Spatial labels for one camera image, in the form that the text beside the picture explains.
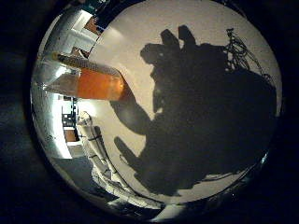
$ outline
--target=orange liquid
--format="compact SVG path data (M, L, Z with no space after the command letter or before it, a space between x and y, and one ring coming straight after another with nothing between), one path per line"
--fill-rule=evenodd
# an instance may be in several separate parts
M78 97L84 99L120 100L124 88L119 77L95 72L88 68L81 69L78 79Z

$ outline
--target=white surface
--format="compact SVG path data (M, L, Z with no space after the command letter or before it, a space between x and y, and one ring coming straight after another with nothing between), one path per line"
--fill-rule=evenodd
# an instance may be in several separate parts
M125 9L103 32L91 52L91 61L113 66L121 71L137 102L154 118L152 91L154 81L150 77L153 67L140 57L140 50L146 44L161 44L160 33L169 29L178 36L178 27L187 25L197 45L210 43L225 46L229 43L226 29L235 32L256 56L266 74L274 79L278 91L278 111L281 106L281 81L278 64L261 34L244 18L231 9L211 1L197 0L149 0ZM137 192L166 203L185 203L206 198L230 186L240 176L230 175L222 180L203 182L192 189L181 189L181 196L155 195L135 179L135 171L120 160L120 152L114 144L119 136L138 156L146 136L128 130L116 117L105 101L81 101L78 108L89 112L92 108L93 124L101 127L107 154L123 179Z

